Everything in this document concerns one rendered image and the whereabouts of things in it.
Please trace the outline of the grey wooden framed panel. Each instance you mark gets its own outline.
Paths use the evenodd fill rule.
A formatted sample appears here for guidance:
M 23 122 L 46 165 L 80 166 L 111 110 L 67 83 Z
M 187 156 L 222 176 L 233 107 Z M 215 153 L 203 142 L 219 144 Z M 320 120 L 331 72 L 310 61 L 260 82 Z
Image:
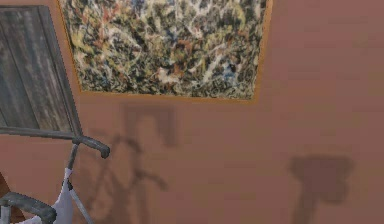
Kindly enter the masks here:
M 0 5 L 0 133 L 82 134 L 47 6 Z

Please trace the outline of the speckled painting with orange frame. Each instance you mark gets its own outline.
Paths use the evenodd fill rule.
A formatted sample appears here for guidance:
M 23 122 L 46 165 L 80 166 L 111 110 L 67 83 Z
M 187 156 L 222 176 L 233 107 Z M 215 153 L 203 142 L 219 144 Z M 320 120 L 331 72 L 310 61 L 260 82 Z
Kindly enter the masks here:
M 81 91 L 254 101 L 274 0 L 57 0 Z

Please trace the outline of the white bicycle with grey handlebars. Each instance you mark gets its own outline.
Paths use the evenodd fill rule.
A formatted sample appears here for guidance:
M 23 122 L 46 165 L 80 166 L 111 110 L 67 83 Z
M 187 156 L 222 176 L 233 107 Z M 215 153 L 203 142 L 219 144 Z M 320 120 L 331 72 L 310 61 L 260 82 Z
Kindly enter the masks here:
M 80 144 L 98 150 L 104 159 L 110 154 L 110 148 L 98 140 L 88 136 L 75 137 L 72 140 L 72 150 L 68 165 L 64 169 L 61 191 L 55 203 L 49 205 L 20 193 L 8 192 L 0 198 L 0 224 L 11 224 L 12 208 L 18 208 L 33 214 L 32 218 L 16 222 L 15 224 L 72 224 L 72 202 L 75 202 L 87 224 L 94 224 L 70 182 L 70 176 L 73 172 L 73 166 Z

